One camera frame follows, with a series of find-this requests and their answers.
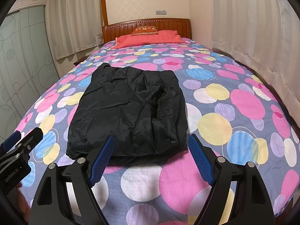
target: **folded black garment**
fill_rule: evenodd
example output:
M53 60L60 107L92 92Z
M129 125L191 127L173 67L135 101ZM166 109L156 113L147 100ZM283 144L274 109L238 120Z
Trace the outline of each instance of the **folded black garment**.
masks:
M173 71L103 63L70 123L66 154L75 159L113 136L110 165L146 164L187 149L185 99Z

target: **metal screw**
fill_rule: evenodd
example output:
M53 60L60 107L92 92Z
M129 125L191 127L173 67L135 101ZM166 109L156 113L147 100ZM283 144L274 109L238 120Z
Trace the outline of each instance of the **metal screw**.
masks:
M80 157L78 160L77 160L77 162L79 163L79 164L82 164L82 163L84 163L86 161L86 159L84 158L84 157Z
M55 163L53 163L53 162L52 162L52 163L50 163L50 164L49 164L49 166L48 166L48 168L49 168L49 169L53 169L53 168L55 168Z
M226 159L224 157L218 157L217 158L218 162L224 163Z
M248 162L249 167L255 167L255 164L253 162Z

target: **pillow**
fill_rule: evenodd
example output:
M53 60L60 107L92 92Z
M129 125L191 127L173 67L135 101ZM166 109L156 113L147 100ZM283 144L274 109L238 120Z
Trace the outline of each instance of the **pillow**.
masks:
M177 31L158 31L155 35L123 35L116 38L116 45L111 49L120 49L129 46L143 46L149 44L163 44L163 43L185 43Z
M154 26L141 26L132 31L131 35L155 35L157 28Z

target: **blue textured pad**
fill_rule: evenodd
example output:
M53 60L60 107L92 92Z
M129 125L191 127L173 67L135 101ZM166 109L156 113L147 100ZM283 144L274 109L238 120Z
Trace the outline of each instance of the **blue textured pad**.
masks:
M2 143L2 148L5 152L8 152L19 140L21 139L20 131L14 132Z
M214 177L212 176L212 166L205 156L203 150L197 143L196 139L192 135L190 135L188 138L188 147L203 180L208 182L209 185L212 185L214 182Z
M114 139L112 137L109 137L102 151L100 152L93 166L91 167L91 177L90 177L91 186L94 186L96 183L100 181L103 172L108 164L108 161L113 153L114 148L115 148Z

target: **polka dot bedspread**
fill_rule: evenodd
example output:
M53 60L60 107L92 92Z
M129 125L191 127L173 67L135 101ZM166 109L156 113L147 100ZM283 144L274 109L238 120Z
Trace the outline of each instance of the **polka dot bedspread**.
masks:
M183 44L155 44L110 49L105 44L48 89L17 127L25 136L35 127L43 140L31 152L31 173L22 192L31 205L41 177L51 162L73 162L66 156L68 126L78 102L103 62L113 67L172 70L183 90L188 132L217 155L244 165L256 164L277 214L299 184L299 139L272 93L246 67L189 39ZM80 222L72 185L72 210ZM179 153L164 163L107 167L93 192L110 225L193 224L209 194L191 154ZM227 212L234 199L229 192Z

